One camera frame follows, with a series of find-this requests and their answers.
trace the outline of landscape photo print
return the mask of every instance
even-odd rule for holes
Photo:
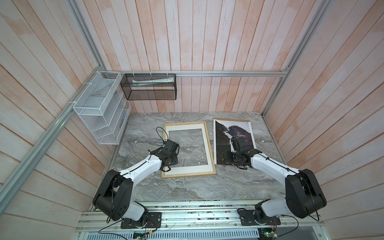
[[[256,148],[250,120],[214,118],[214,161],[215,164],[236,165],[226,162],[227,151],[231,150],[230,140],[242,138],[249,146]]]

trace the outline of wood panel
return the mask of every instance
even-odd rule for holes
[[[76,1],[103,60],[108,61],[106,67],[115,71],[279,70],[291,58],[320,2],[125,0],[124,6],[123,0]],[[345,4],[352,8],[356,1]],[[127,46],[131,39],[134,44]],[[176,81],[175,101],[133,101],[136,111],[260,112],[276,86],[275,77]]]
[[[315,173],[332,239],[383,235],[383,14],[383,1],[332,2],[266,115],[288,165]]]
[[[65,0],[1,1],[0,184],[96,65]],[[2,237],[70,239],[110,154],[74,116],[0,217]]]

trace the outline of white wire basket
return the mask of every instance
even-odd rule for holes
[[[130,105],[125,108],[127,99],[124,92],[115,93],[119,79],[120,73],[98,73],[84,91],[86,94],[82,94],[76,102],[78,105],[73,107],[99,144],[119,144],[131,112]]]
[[[120,82],[119,72],[99,72],[76,101],[73,109],[79,115],[102,116]]]

